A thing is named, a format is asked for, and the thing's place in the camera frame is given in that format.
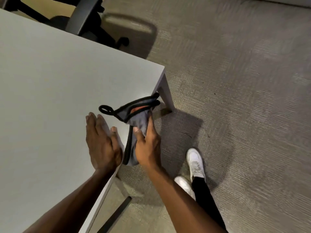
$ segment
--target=black pants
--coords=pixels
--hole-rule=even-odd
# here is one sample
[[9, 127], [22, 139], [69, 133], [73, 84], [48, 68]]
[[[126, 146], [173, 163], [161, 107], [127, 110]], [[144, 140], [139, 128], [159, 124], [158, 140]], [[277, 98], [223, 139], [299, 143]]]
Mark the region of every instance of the black pants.
[[192, 181], [192, 189], [195, 193], [196, 202], [204, 209], [204, 211], [226, 230], [225, 223], [218, 211], [215, 201], [211, 195], [210, 189], [205, 183], [204, 178], [194, 177]]

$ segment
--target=white sneaker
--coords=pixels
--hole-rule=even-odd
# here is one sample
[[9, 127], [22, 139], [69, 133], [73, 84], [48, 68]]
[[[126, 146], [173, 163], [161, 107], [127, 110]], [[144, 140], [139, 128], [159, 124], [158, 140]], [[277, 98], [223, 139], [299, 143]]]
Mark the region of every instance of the white sneaker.
[[195, 194], [192, 190], [189, 182], [182, 176], [177, 176], [174, 181], [188, 194], [195, 200]]
[[186, 159], [190, 168], [191, 181], [193, 181], [195, 176], [204, 178], [205, 180], [203, 161], [199, 151], [197, 151], [195, 148], [188, 149]]

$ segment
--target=left hand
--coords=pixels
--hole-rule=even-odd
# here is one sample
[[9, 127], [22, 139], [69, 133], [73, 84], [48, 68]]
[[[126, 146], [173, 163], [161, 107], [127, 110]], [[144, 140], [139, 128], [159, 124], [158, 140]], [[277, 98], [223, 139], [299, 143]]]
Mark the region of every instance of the left hand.
[[122, 161], [122, 149], [117, 139], [117, 128], [111, 128], [111, 136], [103, 130], [105, 119], [93, 113], [86, 116], [86, 142], [95, 170], [114, 171]]

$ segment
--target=table leg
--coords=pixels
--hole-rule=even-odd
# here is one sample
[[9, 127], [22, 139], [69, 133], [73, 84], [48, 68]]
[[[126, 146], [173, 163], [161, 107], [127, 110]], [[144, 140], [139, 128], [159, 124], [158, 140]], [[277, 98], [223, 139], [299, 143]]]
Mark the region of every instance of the table leg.
[[166, 107], [170, 109], [171, 111], [173, 111], [175, 109], [175, 106], [174, 106], [171, 91], [169, 90], [169, 84], [167, 83], [165, 74], [163, 75], [161, 79], [161, 82], [159, 84], [157, 91], [160, 94]]

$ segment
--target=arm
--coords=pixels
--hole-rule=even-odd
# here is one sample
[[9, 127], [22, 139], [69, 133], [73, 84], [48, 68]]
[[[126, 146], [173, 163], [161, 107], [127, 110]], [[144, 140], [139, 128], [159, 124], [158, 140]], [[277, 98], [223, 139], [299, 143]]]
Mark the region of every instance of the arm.
[[149, 118], [146, 137], [138, 128], [134, 128], [134, 134], [137, 137], [137, 160], [160, 194], [176, 232], [225, 232], [162, 168], [161, 138], [154, 128], [152, 117]]
[[93, 113], [86, 116], [86, 142], [94, 174], [78, 189], [46, 212], [24, 233], [78, 232], [109, 178], [122, 161], [116, 128], [111, 137], [104, 132], [104, 118]]

